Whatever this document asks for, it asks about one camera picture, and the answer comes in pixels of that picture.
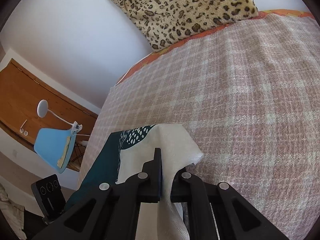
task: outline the chair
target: chair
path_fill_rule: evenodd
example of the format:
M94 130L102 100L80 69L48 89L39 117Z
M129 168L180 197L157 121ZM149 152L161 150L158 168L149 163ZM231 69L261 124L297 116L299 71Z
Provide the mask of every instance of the chair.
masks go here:
M76 131L41 128L38 132L34 150L46 163L63 173L70 160L76 141Z

